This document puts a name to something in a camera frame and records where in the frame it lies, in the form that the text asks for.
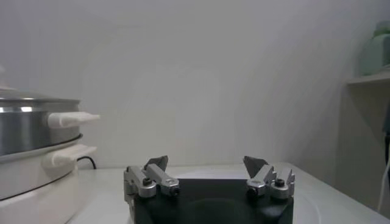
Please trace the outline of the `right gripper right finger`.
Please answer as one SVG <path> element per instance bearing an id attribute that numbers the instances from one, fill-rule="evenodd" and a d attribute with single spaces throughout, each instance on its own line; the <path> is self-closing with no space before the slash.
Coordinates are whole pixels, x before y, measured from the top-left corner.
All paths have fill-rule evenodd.
<path id="1" fill-rule="evenodd" d="M 277 173 L 274 166 L 264 159 L 251 156 L 245 156 L 243 162 L 250 176 L 246 181 L 250 198 L 269 194 L 272 198 L 286 200 L 294 195 L 295 174 L 292 169 L 285 168 Z"/>

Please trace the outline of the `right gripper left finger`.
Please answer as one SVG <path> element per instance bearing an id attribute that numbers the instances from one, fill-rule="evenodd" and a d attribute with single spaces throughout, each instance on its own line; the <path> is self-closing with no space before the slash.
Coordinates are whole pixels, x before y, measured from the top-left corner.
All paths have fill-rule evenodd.
<path id="1" fill-rule="evenodd" d="M 169 158 L 167 155 L 151 158 L 143 167 L 127 166 L 124 173 L 124 201 L 130 202 L 135 196 L 152 198 L 158 187 L 163 195 L 177 197 L 180 194 L 179 180 L 165 171 Z"/>

